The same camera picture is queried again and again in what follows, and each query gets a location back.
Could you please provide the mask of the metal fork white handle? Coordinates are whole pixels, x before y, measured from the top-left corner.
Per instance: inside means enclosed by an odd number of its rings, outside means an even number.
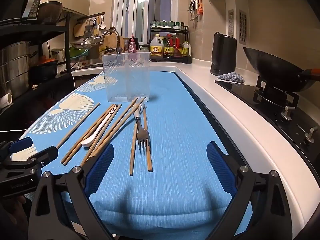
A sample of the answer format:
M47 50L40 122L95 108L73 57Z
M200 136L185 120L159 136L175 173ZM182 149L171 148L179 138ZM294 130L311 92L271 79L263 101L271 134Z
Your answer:
M144 103L140 105L141 109L143 110ZM147 138L147 131L144 129L142 125L142 119L136 119L137 120L137 125L138 125L138 132L137 132L137 140L138 140L138 146L140 150L144 149L146 151L146 146L145 146L145 140Z

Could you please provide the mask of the chrome kitchen faucet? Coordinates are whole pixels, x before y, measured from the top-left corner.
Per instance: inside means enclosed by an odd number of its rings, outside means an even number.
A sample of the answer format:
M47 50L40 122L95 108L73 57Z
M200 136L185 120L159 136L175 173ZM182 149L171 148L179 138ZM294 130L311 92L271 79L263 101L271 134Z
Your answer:
M116 54L124 52L124 39L116 29L108 29L104 32L100 44L99 54Z

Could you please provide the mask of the hanging kitchen tools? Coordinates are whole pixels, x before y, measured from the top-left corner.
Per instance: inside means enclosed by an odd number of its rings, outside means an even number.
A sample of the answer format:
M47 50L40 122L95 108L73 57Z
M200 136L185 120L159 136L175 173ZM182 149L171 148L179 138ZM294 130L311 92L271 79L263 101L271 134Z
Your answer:
M202 0L191 0L187 12L189 12L191 21L197 20L200 16L203 15Z

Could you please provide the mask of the white ceramic spoon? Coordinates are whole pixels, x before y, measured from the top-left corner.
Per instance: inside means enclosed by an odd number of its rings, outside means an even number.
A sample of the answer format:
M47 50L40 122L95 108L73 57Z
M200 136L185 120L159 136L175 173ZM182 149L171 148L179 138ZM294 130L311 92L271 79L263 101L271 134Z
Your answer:
M118 105L114 105L114 107L107 113L107 115L103 118L102 122L99 124L99 126L94 130L93 134L90 135L87 139L83 140L81 142L81 145L84 146L85 148L90 147L93 144L93 141L95 140L95 138L97 137L98 133L100 132L100 130L102 129L102 127L104 126L104 124L106 124L106 122L108 121L108 119L111 117L111 115L114 113L114 111L117 109Z

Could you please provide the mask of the black shelving rack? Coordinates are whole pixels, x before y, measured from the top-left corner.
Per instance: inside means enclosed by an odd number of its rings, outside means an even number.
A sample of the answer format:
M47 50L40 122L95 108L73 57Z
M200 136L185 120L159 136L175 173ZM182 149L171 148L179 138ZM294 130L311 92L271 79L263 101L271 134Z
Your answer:
M38 54L43 54L42 45L47 41L58 37L65 36L65 64L66 70L59 74L55 80L49 81L43 87L53 88L54 86L62 87L66 93L75 89L74 77L71 72L71 60L69 53L70 21L71 13L68 12L65 17L59 20L65 21L64 26L47 25L47 24L9 24L1 26L1 49L4 49L14 43L28 41L31 46L38 47Z

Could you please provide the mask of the orange lidded pot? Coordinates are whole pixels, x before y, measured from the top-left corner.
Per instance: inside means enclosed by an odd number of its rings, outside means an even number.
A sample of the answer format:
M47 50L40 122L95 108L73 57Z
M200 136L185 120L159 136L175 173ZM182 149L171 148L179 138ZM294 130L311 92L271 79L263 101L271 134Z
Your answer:
M39 85L54 79L57 76L57 63L57 59L47 59L45 56L41 56L38 63L29 68L29 85Z

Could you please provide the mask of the large steel stockpot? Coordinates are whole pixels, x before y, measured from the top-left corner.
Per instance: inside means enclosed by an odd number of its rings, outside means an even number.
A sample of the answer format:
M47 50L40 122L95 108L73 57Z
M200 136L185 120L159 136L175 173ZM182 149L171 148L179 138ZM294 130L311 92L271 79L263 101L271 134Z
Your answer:
M21 41L1 50L1 86L13 98L28 90L30 42Z

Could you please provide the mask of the black gas stove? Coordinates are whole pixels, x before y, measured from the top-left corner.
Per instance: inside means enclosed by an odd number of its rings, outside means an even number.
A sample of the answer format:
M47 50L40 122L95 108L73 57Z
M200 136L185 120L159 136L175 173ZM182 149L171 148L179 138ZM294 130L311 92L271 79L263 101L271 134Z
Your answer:
M319 172L319 123L297 107L297 94L271 87L261 77L256 86L215 83L259 113Z

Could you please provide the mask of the blue white dish cloth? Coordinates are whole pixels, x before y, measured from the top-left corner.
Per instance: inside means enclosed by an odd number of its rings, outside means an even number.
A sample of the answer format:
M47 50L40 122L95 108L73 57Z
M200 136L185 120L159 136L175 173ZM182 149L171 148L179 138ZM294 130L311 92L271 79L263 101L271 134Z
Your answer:
M218 78L220 80L225 80L225 81L231 81L231 82L236 82L236 83L245 83L244 78L236 72L222 74Z

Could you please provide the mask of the clear plastic utensil holder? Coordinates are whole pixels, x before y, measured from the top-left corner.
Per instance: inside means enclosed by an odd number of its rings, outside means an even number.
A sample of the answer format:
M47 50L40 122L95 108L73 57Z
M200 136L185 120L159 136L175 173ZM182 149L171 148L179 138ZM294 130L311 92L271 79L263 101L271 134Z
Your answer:
M150 53L136 52L102 56L109 102L130 102L150 97Z

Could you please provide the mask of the black electric kettle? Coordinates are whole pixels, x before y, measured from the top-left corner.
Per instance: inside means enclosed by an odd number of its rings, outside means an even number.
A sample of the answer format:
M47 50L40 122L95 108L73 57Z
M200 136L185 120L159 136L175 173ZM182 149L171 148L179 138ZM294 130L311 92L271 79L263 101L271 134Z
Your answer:
M214 34L210 73L216 76L228 74L236 68L236 38L216 32Z

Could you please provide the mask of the black wok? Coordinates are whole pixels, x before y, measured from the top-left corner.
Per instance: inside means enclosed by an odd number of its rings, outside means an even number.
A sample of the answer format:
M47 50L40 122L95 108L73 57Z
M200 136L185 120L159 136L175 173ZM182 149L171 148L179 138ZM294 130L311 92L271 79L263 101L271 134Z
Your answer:
M251 66L265 80L286 92L301 92L319 81L319 69L303 70L296 65L253 48L244 48Z

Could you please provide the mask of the steel mixing bowl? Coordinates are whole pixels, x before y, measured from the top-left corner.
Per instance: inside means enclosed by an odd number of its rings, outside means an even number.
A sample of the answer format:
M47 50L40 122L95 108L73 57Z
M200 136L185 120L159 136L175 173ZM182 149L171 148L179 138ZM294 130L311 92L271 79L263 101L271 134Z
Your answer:
M71 43L72 47L75 49L91 49L92 47L95 47L97 44L96 43L91 43L89 41L84 41L84 42L74 42Z

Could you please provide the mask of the pink dish soap bottle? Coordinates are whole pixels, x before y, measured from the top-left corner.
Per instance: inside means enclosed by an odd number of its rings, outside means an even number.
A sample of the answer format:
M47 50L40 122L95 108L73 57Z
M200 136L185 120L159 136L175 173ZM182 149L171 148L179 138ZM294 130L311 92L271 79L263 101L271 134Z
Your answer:
M128 52L129 53L136 53L137 52L135 38L133 35L131 36L130 41L129 41Z

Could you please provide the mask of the wooden cutting board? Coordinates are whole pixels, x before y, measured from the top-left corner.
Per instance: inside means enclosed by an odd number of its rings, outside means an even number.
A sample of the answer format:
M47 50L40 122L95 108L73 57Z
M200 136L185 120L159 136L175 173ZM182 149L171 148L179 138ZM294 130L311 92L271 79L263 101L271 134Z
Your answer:
M124 52L124 39L122 36L117 37L115 33L107 34L104 37L104 42L99 46L100 54L112 54L116 52L116 49L119 48L119 52Z

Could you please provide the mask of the large cooking oil jug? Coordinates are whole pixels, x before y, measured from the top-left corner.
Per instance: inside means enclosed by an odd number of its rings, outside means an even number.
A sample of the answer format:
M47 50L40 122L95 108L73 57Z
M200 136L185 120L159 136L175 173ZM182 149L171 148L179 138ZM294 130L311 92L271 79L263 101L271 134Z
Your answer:
M162 59L164 56L164 43L163 37L156 34L150 42L150 59L157 60Z

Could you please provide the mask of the black condiment rack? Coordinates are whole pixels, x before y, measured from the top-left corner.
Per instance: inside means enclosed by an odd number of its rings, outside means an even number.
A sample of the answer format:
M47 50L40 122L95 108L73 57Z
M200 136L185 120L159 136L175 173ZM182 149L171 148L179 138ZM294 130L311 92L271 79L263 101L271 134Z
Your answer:
M150 24L149 52L150 42L156 34L163 37L164 56L162 59L150 59L151 61L192 63L192 47L189 43L189 27L187 25L184 25L183 22L167 22L167 26L164 26L164 23L157 24L157 22Z

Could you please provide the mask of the dark rice cooker bowl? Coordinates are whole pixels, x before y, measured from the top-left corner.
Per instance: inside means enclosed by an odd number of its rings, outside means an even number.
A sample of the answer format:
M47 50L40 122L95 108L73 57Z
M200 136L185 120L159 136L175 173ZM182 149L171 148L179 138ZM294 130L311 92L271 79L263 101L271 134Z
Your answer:
M63 10L63 5L58 1L48 1L40 4L37 21L41 24L56 25L61 12Z

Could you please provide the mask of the window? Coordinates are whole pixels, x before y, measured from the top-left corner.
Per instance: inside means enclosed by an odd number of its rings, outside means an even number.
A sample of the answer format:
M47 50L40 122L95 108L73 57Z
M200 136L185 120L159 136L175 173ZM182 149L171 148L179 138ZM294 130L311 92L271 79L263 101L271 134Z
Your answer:
M140 44L148 44L152 22L176 22L177 10L178 0L113 0L111 25L122 37L133 35Z

